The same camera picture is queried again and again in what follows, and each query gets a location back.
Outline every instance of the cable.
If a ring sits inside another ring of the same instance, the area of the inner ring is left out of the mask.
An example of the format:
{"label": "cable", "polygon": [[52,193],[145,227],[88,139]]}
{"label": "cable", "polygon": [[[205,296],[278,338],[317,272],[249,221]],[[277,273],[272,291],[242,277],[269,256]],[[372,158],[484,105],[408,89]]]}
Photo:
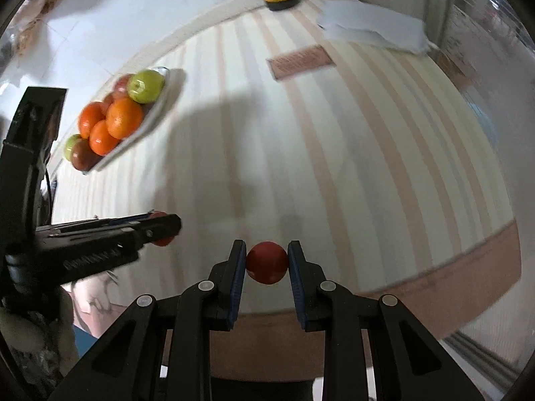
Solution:
{"label": "cable", "polygon": [[46,191],[48,192],[48,225],[52,224],[52,191],[50,190],[50,177],[48,176],[48,170],[44,170],[44,176],[46,178]]}

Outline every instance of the green apple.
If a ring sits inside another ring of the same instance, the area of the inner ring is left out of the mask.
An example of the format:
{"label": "green apple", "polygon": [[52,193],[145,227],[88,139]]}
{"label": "green apple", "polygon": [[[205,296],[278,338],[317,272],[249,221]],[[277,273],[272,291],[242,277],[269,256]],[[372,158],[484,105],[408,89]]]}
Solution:
{"label": "green apple", "polygon": [[81,139],[82,136],[80,136],[80,134],[73,134],[67,139],[67,142],[65,143],[65,148],[63,149],[63,156],[65,156],[65,159],[67,161],[71,160],[73,146],[76,145],[76,143],[79,142]]}
{"label": "green apple", "polygon": [[164,76],[152,69],[144,69],[132,75],[128,82],[128,96],[140,104],[156,101],[164,87]]}

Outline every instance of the blue gripper pad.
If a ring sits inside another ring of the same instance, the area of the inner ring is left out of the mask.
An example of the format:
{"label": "blue gripper pad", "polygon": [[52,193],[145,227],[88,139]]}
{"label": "blue gripper pad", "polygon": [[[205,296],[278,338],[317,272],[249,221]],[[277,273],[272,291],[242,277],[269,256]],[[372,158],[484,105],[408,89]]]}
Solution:
{"label": "blue gripper pad", "polygon": [[122,225],[123,223],[128,223],[130,221],[145,220],[145,219],[148,219],[153,212],[154,211],[149,211],[149,212],[143,213],[143,214],[130,215],[129,217],[121,217],[121,218],[118,218],[118,219],[111,219],[109,225],[110,226],[115,226],[115,225]]}
{"label": "blue gripper pad", "polygon": [[294,296],[295,312],[298,315],[298,321],[304,330],[307,325],[307,316],[305,312],[305,297],[303,281],[299,271],[298,258],[303,257],[299,242],[288,244],[288,269],[290,270],[290,283],[292,285],[292,294]]}
{"label": "blue gripper pad", "polygon": [[237,320],[237,313],[240,310],[241,292],[243,289],[243,279],[245,278],[245,258],[247,257],[247,246],[241,242],[241,246],[237,249],[236,268],[234,270],[234,278],[232,279],[230,304],[227,315],[227,323],[229,328],[234,327]]}

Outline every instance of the red ball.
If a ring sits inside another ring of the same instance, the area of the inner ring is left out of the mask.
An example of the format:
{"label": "red ball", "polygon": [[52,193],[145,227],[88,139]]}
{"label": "red ball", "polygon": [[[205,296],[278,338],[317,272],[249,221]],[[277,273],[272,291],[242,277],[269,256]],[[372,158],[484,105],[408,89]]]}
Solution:
{"label": "red ball", "polygon": [[272,285],[286,274],[288,255],[277,243],[263,241],[249,251],[245,267],[249,276],[254,280],[265,285]]}
{"label": "red ball", "polygon": [[[155,219],[156,217],[164,217],[164,215],[167,215],[167,214],[162,211],[154,211],[151,215],[149,215],[149,218]],[[175,237],[162,238],[162,239],[157,239],[156,241],[151,241],[151,243],[156,244],[159,247],[165,247],[168,244],[170,244],[170,242],[173,241],[173,239],[175,239]]]}

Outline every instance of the brown card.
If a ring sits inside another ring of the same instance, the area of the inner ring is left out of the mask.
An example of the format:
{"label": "brown card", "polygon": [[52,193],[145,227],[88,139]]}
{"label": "brown card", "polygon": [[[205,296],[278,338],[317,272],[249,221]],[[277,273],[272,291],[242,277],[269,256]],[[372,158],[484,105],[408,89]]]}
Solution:
{"label": "brown card", "polygon": [[298,49],[267,60],[275,80],[282,80],[301,72],[334,65],[321,45]]}

